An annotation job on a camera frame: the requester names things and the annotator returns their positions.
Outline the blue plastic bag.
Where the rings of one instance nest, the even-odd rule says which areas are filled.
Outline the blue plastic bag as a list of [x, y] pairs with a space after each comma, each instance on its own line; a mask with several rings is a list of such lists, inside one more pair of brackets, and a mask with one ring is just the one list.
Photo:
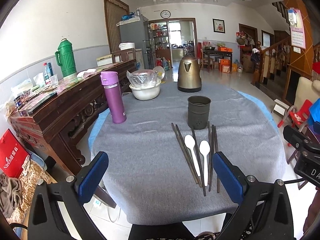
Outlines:
[[320, 99], [315, 101], [309, 108], [308, 125], [312, 126], [315, 122], [320, 121]]

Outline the dark wooden sideboard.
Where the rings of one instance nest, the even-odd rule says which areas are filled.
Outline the dark wooden sideboard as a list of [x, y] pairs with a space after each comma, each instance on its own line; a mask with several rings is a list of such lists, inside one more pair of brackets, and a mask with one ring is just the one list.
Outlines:
[[100, 73], [98, 70], [58, 90], [55, 97], [33, 114], [29, 110], [40, 98], [29, 101], [9, 116], [12, 128], [25, 146], [52, 157], [69, 174], [77, 174], [86, 161], [77, 143], [108, 107]]

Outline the white plastic spoon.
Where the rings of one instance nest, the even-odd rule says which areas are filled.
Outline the white plastic spoon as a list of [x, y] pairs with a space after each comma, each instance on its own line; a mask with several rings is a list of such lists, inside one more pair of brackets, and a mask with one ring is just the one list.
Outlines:
[[196, 171], [197, 176], [199, 177], [200, 176], [200, 169], [199, 169], [199, 163], [197, 161], [197, 156], [195, 154], [195, 140], [194, 140], [193, 136], [189, 135], [189, 134], [186, 135], [184, 137], [184, 143], [185, 143], [186, 147], [190, 150], [191, 157], [192, 157], [194, 167], [195, 167], [195, 171]]
[[208, 186], [208, 155], [210, 153], [210, 145], [209, 142], [203, 140], [200, 142], [199, 146], [200, 153], [203, 156], [203, 178], [204, 178], [204, 186]]

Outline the wooden stair railing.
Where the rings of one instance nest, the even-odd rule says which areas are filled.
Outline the wooden stair railing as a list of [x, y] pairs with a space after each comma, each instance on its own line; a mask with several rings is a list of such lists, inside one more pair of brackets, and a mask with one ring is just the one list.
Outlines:
[[251, 84], [260, 87], [274, 81], [286, 72], [290, 62], [291, 38], [287, 37], [270, 47], [257, 51], [258, 61], [255, 64]]

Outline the round wall clock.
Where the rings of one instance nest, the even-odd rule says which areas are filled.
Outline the round wall clock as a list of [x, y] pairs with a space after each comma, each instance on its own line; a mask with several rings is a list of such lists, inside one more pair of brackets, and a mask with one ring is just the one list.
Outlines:
[[168, 19], [171, 17], [171, 12], [168, 10], [162, 10], [160, 13], [161, 18]]

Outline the dark chopstick four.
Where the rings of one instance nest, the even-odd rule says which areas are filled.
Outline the dark chopstick four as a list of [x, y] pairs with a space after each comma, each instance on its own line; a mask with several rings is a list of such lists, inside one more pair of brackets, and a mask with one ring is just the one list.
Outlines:
[[207, 157], [207, 160], [208, 160], [208, 164], [207, 164], [207, 167], [208, 167], [208, 183], [209, 183], [209, 178], [210, 178], [210, 152], [211, 152], [211, 125], [210, 125], [210, 121], [207, 122], [207, 128], [208, 128], [208, 144], [209, 144], [209, 153], [208, 153], [208, 157]]

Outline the dark chopstick two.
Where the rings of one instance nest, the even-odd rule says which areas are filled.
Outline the dark chopstick two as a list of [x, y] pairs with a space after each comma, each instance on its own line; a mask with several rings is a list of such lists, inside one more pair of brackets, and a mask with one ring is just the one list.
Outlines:
[[[189, 159], [190, 159], [190, 162], [191, 162], [191, 166], [192, 166], [192, 168], [193, 168], [193, 170], [194, 170], [194, 172], [195, 172], [195, 174], [196, 174], [195, 167], [194, 167], [194, 163], [193, 163], [193, 160], [192, 160], [192, 157], [191, 157], [191, 153], [190, 153], [189, 149], [186, 147], [186, 145], [185, 145], [185, 143], [184, 143], [184, 137], [182, 136], [178, 125], [175, 124], [175, 126], [176, 126], [176, 128], [177, 128], [177, 130], [178, 130], [178, 133], [179, 133], [181, 139], [182, 139], [182, 142], [183, 142], [183, 144], [184, 144], [185, 150], [186, 150], [186, 152], [187, 152], [188, 155], [189, 155]], [[199, 183], [198, 183], [199, 187], [202, 188], [201, 181], [200, 181], [200, 179], [199, 179], [198, 176], [197, 176], [197, 179], [198, 179], [198, 182], [199, 182]]]

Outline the small white step stool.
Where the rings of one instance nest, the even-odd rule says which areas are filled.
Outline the small white step stool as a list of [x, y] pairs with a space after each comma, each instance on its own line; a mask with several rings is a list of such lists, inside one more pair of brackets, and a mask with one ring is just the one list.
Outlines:
[[277, 113], [281, 116], [284, 116], [288, 109], [289, 105], [287, 105], [286, 103], [280, 101], [279, 99], [274, 100], [274, 107], [272, 109], [272, 113]]

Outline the framed wall picture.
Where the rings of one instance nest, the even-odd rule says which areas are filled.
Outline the framed wall picture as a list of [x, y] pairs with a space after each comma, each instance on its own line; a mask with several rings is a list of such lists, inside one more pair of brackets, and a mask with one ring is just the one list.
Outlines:
[[225, 33], [225, 22], [220, 19], [213, 19], [213, 27], [215, 33]]

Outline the steel bowl in plastic bag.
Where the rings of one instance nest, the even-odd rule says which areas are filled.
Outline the steel bowl in plastic bag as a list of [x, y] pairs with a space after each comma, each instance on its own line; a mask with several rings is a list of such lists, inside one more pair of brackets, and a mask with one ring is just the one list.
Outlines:
[[152, 88], [158, 82], [157, 73], [150, 69], [127, 71], [126, 77], [134, 88]]

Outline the purple thermos bottle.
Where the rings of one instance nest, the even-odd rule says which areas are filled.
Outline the purple thermos bottle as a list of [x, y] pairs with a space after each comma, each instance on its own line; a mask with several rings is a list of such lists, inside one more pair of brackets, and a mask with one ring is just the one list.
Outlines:
[[102, 71], [100, 73], [100, 79], [105, 91], [113, 123], [121, 124], [125, 122], [126, 113], [122, 100], [118, 73], [115, 71]]

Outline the wall calendar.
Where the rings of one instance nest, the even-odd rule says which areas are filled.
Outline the wall calendar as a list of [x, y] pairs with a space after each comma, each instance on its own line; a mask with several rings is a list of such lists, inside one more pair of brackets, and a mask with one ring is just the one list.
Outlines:
[[287, 10], [290, 23], [291, 45], [306, 48], [303, 19], [300, 10], [290, 8]]

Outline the grey refrigerator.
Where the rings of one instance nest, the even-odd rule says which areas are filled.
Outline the grey refrigerator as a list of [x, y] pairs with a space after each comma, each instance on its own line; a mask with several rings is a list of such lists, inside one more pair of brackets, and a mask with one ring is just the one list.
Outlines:
[[145, 69], [155, 66], [155, 47], [151, 37], [149, 20], [143, 15], [135, 16], [117, 23], [120, 30], [121, 42], [133, 42], [136, 49], [142, 50]]

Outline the grey table cloth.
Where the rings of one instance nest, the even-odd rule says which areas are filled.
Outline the grey table cloth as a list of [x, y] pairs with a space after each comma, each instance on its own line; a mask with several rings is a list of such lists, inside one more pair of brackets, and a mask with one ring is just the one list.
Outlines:
[[[231, 163], [259, 181], [282, 178], [283, 142], [261, 108], [217, 83], [204, 84], [200, 95], [211, 100], [209, 123], [216, 127], [218, 149]], [[162, 85], [149, 101], [126, 95], [126, 121], [114, 124], [108, 116], [91, 144], [92, 155], [107, 153], [103, 183], [131, 224], [171, 224], [236, 209], [223, 187], [212, 183], [203, 189], [191, 173], [192, 152], [181, 149], [173, 127], [199, 142], [208, 139], [208, 130], [188, 126], [188, 98], [174, 83]]]

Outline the red paper bag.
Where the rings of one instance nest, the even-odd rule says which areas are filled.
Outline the red paper bag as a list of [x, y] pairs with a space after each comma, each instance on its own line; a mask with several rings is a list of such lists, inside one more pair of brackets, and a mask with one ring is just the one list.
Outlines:
[[10, 178], [18, 178], [22, 173], [22, 165], [27, 156], [25, 148], [11, 130], [7, 129], [0, 142], [1, 170]]

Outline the dark chopstick six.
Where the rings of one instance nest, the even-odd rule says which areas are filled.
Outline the dark chopstick six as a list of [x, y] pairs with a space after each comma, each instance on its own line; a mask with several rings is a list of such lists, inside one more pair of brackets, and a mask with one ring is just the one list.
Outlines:
[[[214, 145], [215, 145], [215, 150], [214, 150], [214, 151], [215, 151], [215, 153], [216, 153], [216, 152], [219, 151], [218, 142], [217, 142], [216, 126], [214, 126]], [[217, 180], [216, 180], [216, 182], [217, 182], [217, 189], [216, 189], [216, 191], [217, 191], [217, 193], [219, 193], [219, 192], [220, 192], [220, 180], [219, 180], [218, 175], [217, 175]]]

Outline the green thermos jug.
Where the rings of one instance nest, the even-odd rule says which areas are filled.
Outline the green thermos jug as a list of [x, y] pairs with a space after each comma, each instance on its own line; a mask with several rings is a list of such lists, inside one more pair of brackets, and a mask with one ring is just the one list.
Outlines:
[[57, 65], [61, 68], [63, 78], [76, 73], [72, 43], [63, 38], [55, 52]]

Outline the white plastic basin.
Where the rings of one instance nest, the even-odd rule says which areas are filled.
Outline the white plastic basin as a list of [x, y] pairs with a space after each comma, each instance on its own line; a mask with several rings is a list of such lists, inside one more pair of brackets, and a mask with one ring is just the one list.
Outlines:
[[161, 81], [157, 81], [157, 83], [153, 87], [148, 88], [136, 88], [133, 85], [129, 85], [129, 88], [132, 90], [133, 96], [140, 101], [147, 101], [156, 98], [160, 94]]

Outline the dark chopstick five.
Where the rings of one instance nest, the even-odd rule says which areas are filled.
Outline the dark chopstick five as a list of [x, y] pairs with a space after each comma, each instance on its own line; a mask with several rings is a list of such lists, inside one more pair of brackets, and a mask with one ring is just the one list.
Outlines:
[[214, 142], [214, 125], [212, 125], [211, 129], [211, 147], [210, 147], [210, 155], [209, 155], [209, 192], [212, 189], [212, 175], [213, 175], [213, 165], [212, 165], [212, 159], [213, 159], [213, 154], [214, 154], [214, 147], [215, 147], [215, 142]]

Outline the dark grey utensil holder cup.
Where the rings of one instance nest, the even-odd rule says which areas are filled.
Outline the dark grey utensil holder cup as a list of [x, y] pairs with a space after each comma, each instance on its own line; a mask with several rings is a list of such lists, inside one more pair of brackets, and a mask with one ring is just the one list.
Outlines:
[[188, 98], [188, 126], [193, 129], [205, 129], [209, 118], [210, 98], [190, 96]]

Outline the red plastic child chair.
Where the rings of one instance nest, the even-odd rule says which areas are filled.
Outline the red plastic child chair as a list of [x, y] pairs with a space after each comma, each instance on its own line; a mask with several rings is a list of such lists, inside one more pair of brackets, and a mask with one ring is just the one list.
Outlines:
[[292, 121], [292, 127], [298, 128], [298, 131], [301, 132], [304, 127], [308, 126], [308, 118], [310, 117], [309, 108], [313, 105], [313, 103], [306, 99], [302, 104], [300, 109], [297, 106], [292, 105], [283, 116], [282, 120], [277, 124], [277, 127], [280, 128], [284, 121], [289, 117]]

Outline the small white desk fan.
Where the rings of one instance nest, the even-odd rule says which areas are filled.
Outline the small white desk fan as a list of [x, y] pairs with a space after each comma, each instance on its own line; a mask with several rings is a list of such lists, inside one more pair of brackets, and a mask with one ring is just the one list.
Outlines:
[[164, 77], [165, 77], [165, 70], [162, 66], [156, 66], [153, 68], [153, 71], [156, 72], [157, 78], [161, 81], [161, 83], [165, 83]]

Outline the bronze electric kettle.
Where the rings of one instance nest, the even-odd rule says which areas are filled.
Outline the bronze electric kettle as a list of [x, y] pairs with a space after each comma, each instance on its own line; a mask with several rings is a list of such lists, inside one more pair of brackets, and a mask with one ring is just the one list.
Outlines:
[[202, 89], [200, 66], [197, 58], [186, 55], [181, 59], [178, 68], [177, 88], [185, 93], [195, 93]]

